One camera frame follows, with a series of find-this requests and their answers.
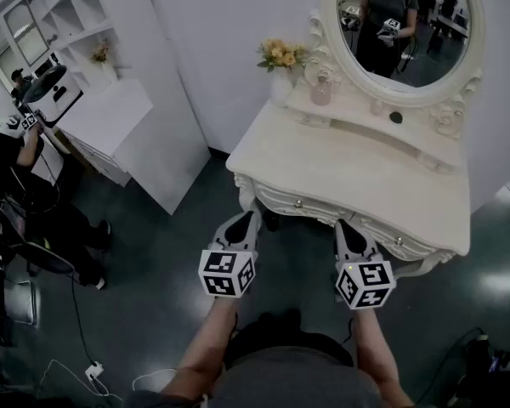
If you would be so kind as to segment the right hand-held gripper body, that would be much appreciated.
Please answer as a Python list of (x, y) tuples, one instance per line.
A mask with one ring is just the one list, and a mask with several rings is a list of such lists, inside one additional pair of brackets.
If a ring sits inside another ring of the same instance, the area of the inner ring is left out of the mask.
[(335, 301), (350, 310), (382, 307), (396, 287), (391, 263), (380, 252), (368, 257), (348, 258), (335, 251), (337, 280)]

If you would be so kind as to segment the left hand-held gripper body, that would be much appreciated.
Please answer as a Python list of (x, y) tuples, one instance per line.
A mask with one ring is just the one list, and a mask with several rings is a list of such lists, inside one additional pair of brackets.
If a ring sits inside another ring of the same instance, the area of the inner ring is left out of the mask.
[(258, 241), (226, 245), (214, 240), (201, 252), (198, 275), (205, 293), (241, 298), (257, 275)]

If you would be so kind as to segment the person's right forearm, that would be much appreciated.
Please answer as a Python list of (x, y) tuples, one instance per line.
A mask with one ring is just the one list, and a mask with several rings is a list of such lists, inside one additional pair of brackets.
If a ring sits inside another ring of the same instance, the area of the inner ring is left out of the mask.
[(398, 366), (374, 309), (355, 310), (353, 330), (357, 366), (375, 382), (385, 403), (391, 408), (414, 407), (400, 385)]

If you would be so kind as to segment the white dressing table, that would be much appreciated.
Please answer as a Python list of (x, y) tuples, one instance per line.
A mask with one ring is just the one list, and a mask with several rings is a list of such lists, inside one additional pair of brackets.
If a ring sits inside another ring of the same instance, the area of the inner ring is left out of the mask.
[(468, 254), (471, 211), (460, 141), (374, 116), (355, 94), (334, 96), (323, 107), (309, 94), (299, 80), (286, 108), (266, 103), (230, 154), (226, 166), (241, 207), (260, 202), (282, 216), (328, 225), (349, 219), (402, 261), (400, 277)]

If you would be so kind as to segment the person's black trousers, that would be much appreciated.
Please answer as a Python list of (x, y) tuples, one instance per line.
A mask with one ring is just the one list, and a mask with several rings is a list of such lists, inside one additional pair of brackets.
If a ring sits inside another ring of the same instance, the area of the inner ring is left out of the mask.
[(331, 356), (339, 364), (354, 366), (351, 354), (341, 344), (327, 335), (303, 331), (301, 319), (298, 309), (288, 309), (280, 315), (261, 314), (229, 340), (224, 365), (230, 368), (237, 360), (264, 349), (290, 347), (312, 349)]

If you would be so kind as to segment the person's gray shirt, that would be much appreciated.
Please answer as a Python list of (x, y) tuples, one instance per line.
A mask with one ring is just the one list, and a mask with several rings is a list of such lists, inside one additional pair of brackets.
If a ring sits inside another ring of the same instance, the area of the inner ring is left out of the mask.
[[(374, 381), (309, 348), (267, 348), (221, 371), (207, 393), (207, 408), (384, 408)], [(196, 408), (159, 392), (134, 391), (124, 408)]]

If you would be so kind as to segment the white flower vase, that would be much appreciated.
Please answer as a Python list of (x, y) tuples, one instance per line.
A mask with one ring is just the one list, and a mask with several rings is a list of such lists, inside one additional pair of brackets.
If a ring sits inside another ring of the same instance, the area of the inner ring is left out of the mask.
[(270, 86), (270, 100), (276, 107), (286, 108), (287, 99), (295, 87), (296, 80), (294, 70), (288, 70), (285, 67), (274, 69)]

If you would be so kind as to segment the black bag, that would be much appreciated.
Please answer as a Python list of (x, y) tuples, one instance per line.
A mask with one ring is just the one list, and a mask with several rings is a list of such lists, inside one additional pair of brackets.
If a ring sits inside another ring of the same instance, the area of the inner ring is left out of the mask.
[(466, 373), (446, 408), (510, 408), (510, 352), (491, 347), (485, 334), (470, 342)]

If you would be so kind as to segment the white cabinet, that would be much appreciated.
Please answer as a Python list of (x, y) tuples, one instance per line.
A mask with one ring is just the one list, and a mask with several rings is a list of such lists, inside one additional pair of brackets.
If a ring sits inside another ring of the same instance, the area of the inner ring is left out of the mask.
[(136, 79), (84, 94), (57, 127), (99, 173), (121, 187), (134, 180), (168, 214), (210, 156), (184, 90), (151, 100)]

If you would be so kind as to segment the yellow flower bouquet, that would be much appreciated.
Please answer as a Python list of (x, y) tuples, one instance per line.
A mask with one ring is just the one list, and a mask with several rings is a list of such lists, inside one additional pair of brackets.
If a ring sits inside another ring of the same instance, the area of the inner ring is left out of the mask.
[(257, 67), (264, 68), (267, 72), (284, 69), (293, 73), (298, 67), (305, 67), (309, 58), (309, 51), (303, 45), (277, 38), (262, 41), (258, 53), (260, 61)]

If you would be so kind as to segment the black office chair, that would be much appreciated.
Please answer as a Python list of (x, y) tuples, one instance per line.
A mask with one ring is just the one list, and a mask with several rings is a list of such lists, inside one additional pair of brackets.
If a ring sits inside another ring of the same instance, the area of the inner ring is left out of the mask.
[(51, 250), (46, 240), (37, 235), (26, 236), (26, 220), (7, 202), (0, 203), (0, 264), (9, 264), (15, 256), (27, 262), (30, 276), (35, 272), (31, 266), (58, 275), (73, 275), (74, 267)]

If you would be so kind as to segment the oval white framed mirror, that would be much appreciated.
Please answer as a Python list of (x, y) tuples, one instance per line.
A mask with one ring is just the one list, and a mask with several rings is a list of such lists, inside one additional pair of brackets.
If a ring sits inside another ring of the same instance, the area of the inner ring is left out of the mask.
[(418, 132), (459, 139), (485, 45), (482, 1), (463, 2), (465, 26), (444, 5), (425, 25), (420, 0), (321, 0), (310, 17), (314, 42), (305, 78), (314, 82), (316, 72), (327, 70), (339, 97), (359, 95), (361, 109), (380, 99), (384, 115), (398, 111)]

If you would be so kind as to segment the white appliance with dark lid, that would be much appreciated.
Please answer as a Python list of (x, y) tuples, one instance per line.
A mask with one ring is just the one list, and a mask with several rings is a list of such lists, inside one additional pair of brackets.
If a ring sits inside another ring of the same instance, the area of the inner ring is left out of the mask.
[(65, 65), (54, 65), (36, 79), (26, 91), (22, 105), (31, 112), (40, 111), (52, 128), (81, 98), (83, 91)]

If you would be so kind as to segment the small yellow flower bunch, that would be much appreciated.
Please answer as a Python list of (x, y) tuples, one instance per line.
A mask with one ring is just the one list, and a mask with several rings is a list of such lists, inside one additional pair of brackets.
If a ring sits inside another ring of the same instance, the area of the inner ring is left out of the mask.
[(107, 40), (100, 42), (90, 56), (90, 60), (95, 64), (105, 64), (110, 61), (110, 44)]

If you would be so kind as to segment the white shelf unit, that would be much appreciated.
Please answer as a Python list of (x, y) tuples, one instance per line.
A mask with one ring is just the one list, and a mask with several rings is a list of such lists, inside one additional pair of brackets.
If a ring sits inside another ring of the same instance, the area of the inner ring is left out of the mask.
[(0, 28), (25, 74), (40, 76), (45, 64), (59, 63), (83, 92), (112, 83), (107, 67), (93, 61), (114, 36), (100, 0), (10, 0), (0, 9)]

